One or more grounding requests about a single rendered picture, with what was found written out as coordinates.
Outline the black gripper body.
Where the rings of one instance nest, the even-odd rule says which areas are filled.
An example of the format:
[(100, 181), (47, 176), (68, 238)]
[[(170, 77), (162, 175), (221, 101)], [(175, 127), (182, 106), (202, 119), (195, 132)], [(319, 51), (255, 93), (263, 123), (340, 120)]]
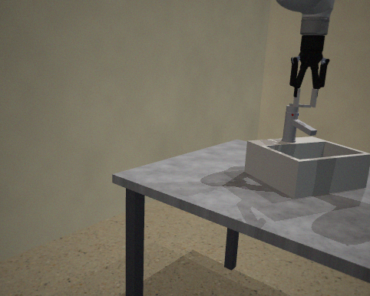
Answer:
[(309, 62), (309, 67), (315, 67), (314, 57), (318, 57), (319, 62), (322, 60), (324, 41), (324, 35), (302, 35), (299, 56), (303, 66), (305, 66), (307, 57), (312, 58)]

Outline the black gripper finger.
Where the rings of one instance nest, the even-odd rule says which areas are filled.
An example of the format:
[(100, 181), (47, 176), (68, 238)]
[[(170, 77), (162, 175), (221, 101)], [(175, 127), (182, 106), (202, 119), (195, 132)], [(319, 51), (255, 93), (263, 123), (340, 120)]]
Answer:
[(326, 76), (328, 63), (329, 63), (329, 59), (322, 58), (321, 66), (320, 66), (320, 72), (319, 72), (318, 71), (318, 69), (319, 69), (319, 59), (318, 59), (318, 57), (314, 57), (315, 67), (311, 67), (311, 70), (312, 70), (312, 85), (313, 85), (311, 101), (310, 101), (311, 107), (316, 106), (318, 91), (321, 87), (325, 86), (325, 76)]
[(290, 86), (293, 86), (294, 89), (294, 101), (293, 101), (293, 106), (294, 107), (299, 107), (299, 97), (300, 97), (300, 91), (301, 91), (301, 84), (302, 80), (305, 76), (306, 70), (308, 69), (309, 62), (311, 61), (311, 57), (307, 57), (305, 66), (300, 65), (300, 70), (299, 74), (297, 76), (297, 71), (298, 71), (298, 63), (299, 63), (300, 56), (291, 58), (292, 62), (292, 70), (291, 70), (291, 76), (290, 76)]

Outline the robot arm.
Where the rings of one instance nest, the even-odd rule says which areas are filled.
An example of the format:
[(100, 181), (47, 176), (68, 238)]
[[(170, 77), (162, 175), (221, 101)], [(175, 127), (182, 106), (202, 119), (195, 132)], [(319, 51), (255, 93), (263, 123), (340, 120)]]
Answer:
[(302, 13), (301, 35), (327, 35), (335, 0), (276, 0), (282, 7)]

